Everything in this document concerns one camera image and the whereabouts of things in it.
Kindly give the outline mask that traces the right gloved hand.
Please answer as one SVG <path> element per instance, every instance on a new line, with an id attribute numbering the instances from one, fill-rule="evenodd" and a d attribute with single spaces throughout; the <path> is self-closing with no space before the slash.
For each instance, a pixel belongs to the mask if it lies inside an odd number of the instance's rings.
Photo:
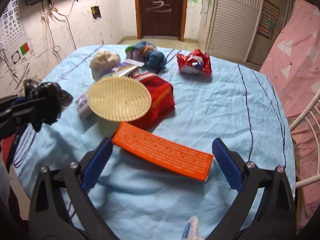
<path id="1" fill-rule="evenodd" d="M 190 217 L 184 227 L 181 240 L 203 240 L 199 236 L 199 219 L 196 216 Z"/>

